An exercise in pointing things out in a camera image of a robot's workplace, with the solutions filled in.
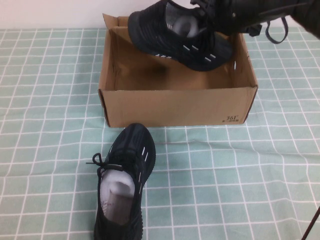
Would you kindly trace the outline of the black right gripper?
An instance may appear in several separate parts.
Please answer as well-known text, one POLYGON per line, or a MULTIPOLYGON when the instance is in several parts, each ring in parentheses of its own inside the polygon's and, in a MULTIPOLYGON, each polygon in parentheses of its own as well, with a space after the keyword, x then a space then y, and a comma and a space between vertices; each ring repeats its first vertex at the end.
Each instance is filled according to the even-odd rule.
POLYGON ((190 3, 198 5, 214 29, 226 36, 241 33, 256 37, 261 33, 258 0, 191 0, 190 3))

